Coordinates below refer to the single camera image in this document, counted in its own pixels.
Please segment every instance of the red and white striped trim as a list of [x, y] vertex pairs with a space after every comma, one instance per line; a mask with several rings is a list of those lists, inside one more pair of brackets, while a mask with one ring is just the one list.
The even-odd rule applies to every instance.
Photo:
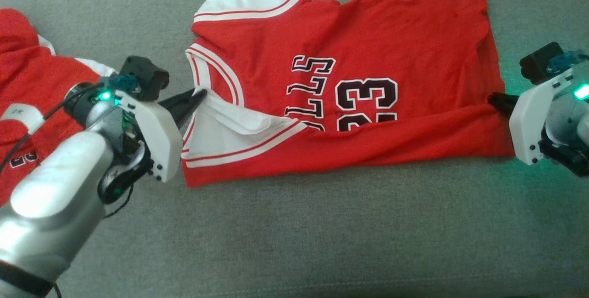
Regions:
[[307, 124], [304, 124], [299, 120], [295, 120], [284, 130], [278, 132], [277, 134], [269, 136], [267, 139], [260, 141], [258, 145], [250, 147], [249, 149], [244, 149], [241, 151], [236, 151], [227, 154], [211, 155], [208, 157], [183, 159], [183, 162], [185, 162], [188, 168], [196, 168], [202, 166], [218, 166], [222, 164], [229, 164], [230, 162], [236, 162], [244, 159], [253, 158], [272, 149], [276, 145], [279, 145], [280, 143], [286, 141], [286, 139], [289, 139], [290, 137], [303, 131], [306, 127]]
[[225, 61], [221, 60], [221, 58], [215, 53], [212, 53], [212, 51], [209, 51], [208, 49], [196, 43], [190, 46], [186, 52], [197, 57], [197, 59], [190, 57], [189, 61], [193, 70], [193, 76], [195, 80], [194, 82], [198, 86], [211, 88], [210, 74], [207, 66], [208, 63], [209, 65], [215, 67], [219, 74], [223, 76], [223, 79], [229, 86], [232, 103], [240, 107], [245, 106], [242, 84], [239, 82], [235, 72], [231, 69], [231, 67], [229, 67], [229, 65], [227, 65], [227, 63], [225, 63]]
[[299, 0], [286, 0], [281, 5], [272, 9], [263, 11], [249, 10], [249, 11], [222, 11], [219, 13], [196, 13], [194, 15], [194, 23], [201, 21], [223, 21], [223, 20], [237, 20], [237, 19], [264, 19], [267, 17], [275, 17], [293, 7]]

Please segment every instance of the blue connector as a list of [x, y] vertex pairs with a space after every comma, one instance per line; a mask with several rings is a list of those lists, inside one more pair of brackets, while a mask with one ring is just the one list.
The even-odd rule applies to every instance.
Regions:
[[551, 74], [555, 74], [567, 70], [574, 65], [578, 65], [579, 63], [582, 63], [588, 59], [589, 57], [585, 54], [584, 51], [568, 51], [550, 59], [549, 66], [547, 67], [546, 71]]

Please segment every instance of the black band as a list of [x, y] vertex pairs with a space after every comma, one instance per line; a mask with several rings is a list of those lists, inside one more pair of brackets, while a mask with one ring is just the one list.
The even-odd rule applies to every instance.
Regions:
[[53, 289], [53, 283], [0, 261], [0, 280], [24, 292], [44, 297]]

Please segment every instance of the wire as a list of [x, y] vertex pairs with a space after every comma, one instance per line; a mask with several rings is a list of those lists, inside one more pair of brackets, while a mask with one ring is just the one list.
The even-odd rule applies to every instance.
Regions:
[[119, 207], [118, 207], [118, 208], [117, 208], [117, 209], [116, 209], [114, 212], [112, 212], [112, 213], [110, 213], [110, 214], [107, 214], [107, 215], [105, 215], [105, 216], [103, 217], [103, 220], [104, 220], [104, 219], [106, 219], [106, 218], [109, 218], [109, 217], [112, 217], [112, 216], [114, 216], [114, 215], [115, 215], [115, 214], [117, 214], [117, 213], [118, 213], [120, 210], [122, 210], [122, 209], [124, 208], [124, 206], [126, 206], [126, 205], [129, 203], [129, 201], [131, 200], [131, 194], [133, 193], [133, 187], [134, 187], [134, 184], [131, 184], [131, 187], [129, 188], [129, 193], [127, 194], [127, 199], [125, 200], [125, 202], [124, 202], [122, 205], [120, 205], [120, 206], [119, 206]]
[[[84, 94], [90, 90], [93, 90], [93, 89], [98, 89], [102, 86], [103, 86], [102, 83], [98, 83], [95, 86], [89, 86], [86, 89], [80, 90], [80, 92], [77, 92], [77, 93], [74, 93], [72, 95], [65, 97], [65, 99], [63, 101], [61, 101], [59, 104], [57, 104], [57, 106], [53, 107], [49, 112], [47, 112], [46, 115], [43, 116], [43, 120], [48, 120], [53, 114], [55, 114], [55, 112], [57, 112], [59, 110], [59, 108], [62, 108], [67, 102], [71, 101], [72, 99], [74, 99], [76, 97], [80, 97], [82, 94]], [[21, 149], [21, 147], [23, 147], [24, 143], [26, 143], [29, 138], [31, 138], [31, 134], [26, 134], [23, 136], [23, 138], [21, 138], [14, 145], [14, 147], [10, 150], [8, 155], [4, 158], [4, 160], [2, 160], [2, 164], [0, 164], [0, 172], [2, 172], [2, 170], [4, 169], [6, 164], [8, 164], [8, 162], [10, 162], [12, 157], [18, 152], [19, 149]]]
[[53, 283], [53, 290], [55, 290], [55, 294], [57, 294], [57, 298], [63, 298], [61, 296], [61, 290], [59, 289], [59, 286], [57, 285], [57, 283]]

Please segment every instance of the green led light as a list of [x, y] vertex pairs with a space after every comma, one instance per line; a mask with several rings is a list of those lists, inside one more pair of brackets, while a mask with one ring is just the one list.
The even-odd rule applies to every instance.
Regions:
[[103, 92], [99, 95], [100, 100], [109, 100], [112, 97], [112, 94], [109, 91]]
[[575, 97], [577, 97], [580, 100], [583, 100], [583, 99], [586, 99], [587, 97], [589, 97], [589, 85], [583, 84], [583, 86], [578, 88], [575, 91]]

